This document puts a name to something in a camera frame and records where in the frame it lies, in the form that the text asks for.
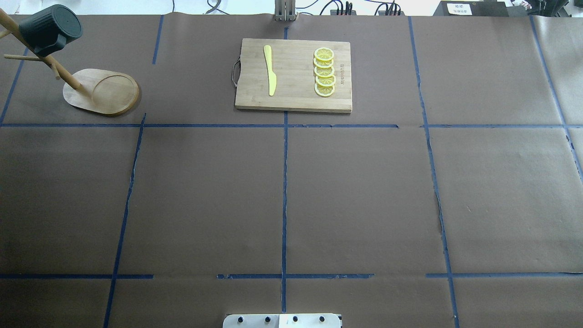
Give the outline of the blue mug yellow inside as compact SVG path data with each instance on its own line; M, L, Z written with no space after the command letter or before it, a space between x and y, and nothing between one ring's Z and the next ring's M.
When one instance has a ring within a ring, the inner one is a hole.
M54 4L24 18L19 31L31 50L46 57L60 51L83 35L77 15L68 7Z

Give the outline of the yellow plastic knife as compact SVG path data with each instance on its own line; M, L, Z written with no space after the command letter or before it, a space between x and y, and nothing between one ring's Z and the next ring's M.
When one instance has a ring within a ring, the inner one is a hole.
M273 70L273 54L269 44L264 45L264 58L268 73L268 95L274 96L277 87L277 75Z

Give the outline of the lemon slice four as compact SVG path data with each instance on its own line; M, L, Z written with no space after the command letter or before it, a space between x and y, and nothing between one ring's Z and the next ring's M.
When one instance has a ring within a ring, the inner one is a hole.
M320 87L333 87L335 85L335 83L337 82L335 75L331 75L331 76L327 76L327 77L315 75L314 77L315 77L315 83L317 85L319 85Z

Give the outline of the lemon slice three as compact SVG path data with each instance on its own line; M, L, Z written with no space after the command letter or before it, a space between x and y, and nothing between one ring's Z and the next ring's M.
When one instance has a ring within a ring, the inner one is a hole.
M328 68L314 67L314 75L317 77L333 77L335 75L335 68L334 67L328 67Z

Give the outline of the wooden cutting board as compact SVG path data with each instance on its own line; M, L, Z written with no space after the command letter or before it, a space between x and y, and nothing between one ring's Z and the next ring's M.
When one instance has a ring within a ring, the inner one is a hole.
M273 54L277 75L274 96L268 95L268 73L264 45ZM334 51L335 93L318 96L314 91L314 51L320 47ZM235 107L249 110L351 113L353 109L351 45L348 42L315 40L243 39L241 71Z

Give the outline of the lemon slice two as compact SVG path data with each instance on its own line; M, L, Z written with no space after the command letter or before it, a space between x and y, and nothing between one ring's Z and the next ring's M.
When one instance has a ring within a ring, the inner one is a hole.
M313 59L313 64L315 68L319 68L319 69L329 69L329 68L333 68L334 65L334 60L331 59L329 61L321 61L317 58Z

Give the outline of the black box with label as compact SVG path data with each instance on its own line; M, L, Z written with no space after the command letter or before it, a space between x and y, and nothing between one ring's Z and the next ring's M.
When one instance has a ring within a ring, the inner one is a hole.
M493 0L442 0L433 16L509 17L506 4Z

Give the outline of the aluminium frame post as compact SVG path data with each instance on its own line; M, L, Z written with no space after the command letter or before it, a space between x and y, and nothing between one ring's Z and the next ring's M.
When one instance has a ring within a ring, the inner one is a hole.
M297 19L296 0L275 0L275 21L295 21Z

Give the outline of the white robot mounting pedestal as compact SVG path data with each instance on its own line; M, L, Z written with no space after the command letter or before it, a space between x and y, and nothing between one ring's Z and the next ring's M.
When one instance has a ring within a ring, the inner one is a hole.
M227 315L223 328L342 328L334 313L263 313Z

